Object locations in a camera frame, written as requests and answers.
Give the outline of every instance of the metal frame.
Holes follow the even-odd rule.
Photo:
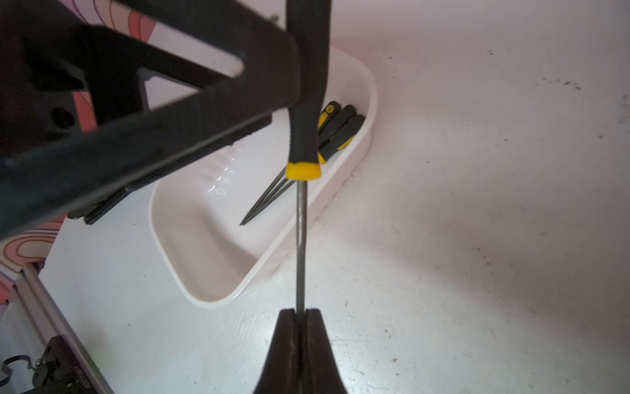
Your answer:
[[[252,133],[256,129],[253,122],[264,124],[274,110],[289,107],[299,98],[300,59],[293,36],[237,2],[120,2],[235,55],[244,64],[243,73],[233,79],[218,78],[214,73],[216,80],[208,85],[207,81],[188,81],[204,86],[196,95],[154,111],[109,119],[107,111],[97,109],[102,104],[94,93],[111,97],[115,92],[116,85],[99,84],[102,78],[112,77],[100,64],[115,53],[111,45],[124,39],[115,32],[81,24],[57,0],[0,0],[0,38],[21,44],[13,46],[17,58],[1,60],[4,68],[14,62],[25,66],[36,57],[68,85],[85,82],[95,100],[97,117],[105,118],[95,133],[48,142],[0,159],[0,239],[99,201],[144,176],[160,176],[161,169],[177,160],[188,158],[190,162],[231,144]],[[124,70],[128,84],[138,83],[141,66],[130,64]],[[167,76],[176,72],[168,66],[155,71]],[[2,128],[6,127],[4,120],[0,119]]]
[[[89,356],[70,324],[59,311],[46,288],[37,277],[38,270],[32,264],[26,264],[15,281],[11,291],[9,307],[18,305],[28,317],[28,321],[19,322],[21,327],[32,328],[36,335],[30,340],[37,342],[43,349],[52,337],[63,336],[72,350],[81,369],[99,394],[113,394],[109,384]]]

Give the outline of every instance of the black and yellow handle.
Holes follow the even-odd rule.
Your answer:
[[[319,150],[319,163],[322,165],[326,164],[335,152],[341,151],[343,148],[347,147],[352,142],[354,136],[357,135],[361,126],[363,126],[363,122],[365,122],[365,117],[363,115],[357,115],[333,134],[328,143]]]
[[[321,176],[318,160],[318,118],[328,80],[331,0],[288,0],[287,32],[300,55],[301,93],[289,108],[291,141],[287,178]]]
[[[357,109],[355,107],[351,105],[343,107],[343,110],[339,111],[339,113],[335,115],[335,117],[332,118],[326,127],[324,127],[324,129],[319,133],[319,148],[323,148],[328,143],[330,137],[339,131],[343,125],[345,125],[356,114]]]
[[[324,128],[330,123],[330,120],[335,117],[339,111],[341,111],[341,104],[337,101],[331,101],[326,105],[326,108],[319,114],[317,127],[320,135],[324,131]]]

